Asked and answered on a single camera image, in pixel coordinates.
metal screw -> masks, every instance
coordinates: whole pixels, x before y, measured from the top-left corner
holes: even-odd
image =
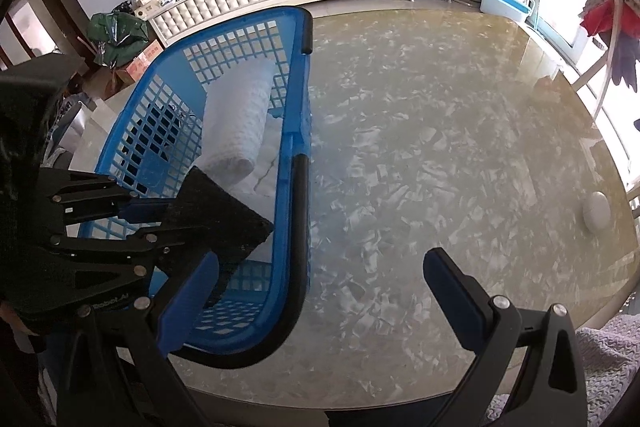
[[[146,310],[151,306],[151,299],[149,297],[138,297],[133,301],[133,307],[137,310]]]
[[[504,295],[497,295],[494,297],[494,305],[496,308],[500,308],[501,310],[507,309],[511,306],[511,302]]]
[[[81,319],[87,317],[89,313],[91,313],[91,306],[89,306],[89,304],[83,304],[78,308],[78,317]]]
[[[559,315],[559,317],[564,317],[566,315],[566,308],[562,306],[562,304],[554,304],[554,313]]]

marble table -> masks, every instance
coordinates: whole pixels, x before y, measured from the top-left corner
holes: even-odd
[[[205,393],[350,409],[450,391],[472,356],[422,277],[444,247],[491,295],[564,303],[575,325],[638,267],[613,159],[556,64],[508,20],[432,10],[316,19],[312,279],[286,343],[222,371],[172,358]],[[580,214],[601,190],[612,225]]]

orange box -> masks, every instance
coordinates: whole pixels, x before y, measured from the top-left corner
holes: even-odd
[[[142,78],[142,75],[145,74],[146,68],[149,67],[149,65],[156,57],[158,57],[159,54],[162,53],[162,51],[164,51],[164,49],[160,45],[160,42],[153,41],[140,55],[129,63],[129,66],[124,70],[118,70],[118,76],[127,85],[139,81],[140,78]]]

laundry basket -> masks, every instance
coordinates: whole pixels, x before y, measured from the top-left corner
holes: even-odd
[[[527,4],[518,0],[482,0],[480,11],[490,15],[501,15],[512,21],[523,23],[533,13],[535,6],[534,0],[527,0]]]
[[[149,66],[119,115],[97,172],[140,197],[173,198],[200,155],[205,85],[247,57],[275,60],[269,112],[284,118],[271,263],[244,261],[215,306],[202,311],[178,355],[211,367],[244,367],[270,355],[295,325],[308,282],[307,77],[312,19],[278,7],[181,39]],[[117,217],[83,223],[82,237],[124,239],[140,225]],[[156,271],[150,293],[166,276]]]

white oval object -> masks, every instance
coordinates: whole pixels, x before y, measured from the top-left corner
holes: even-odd
[[[611,222],[611,207],[609,200],[602,192],[592,192],[582,204],[582,217],[587,228],[598,233],[609,226]]]

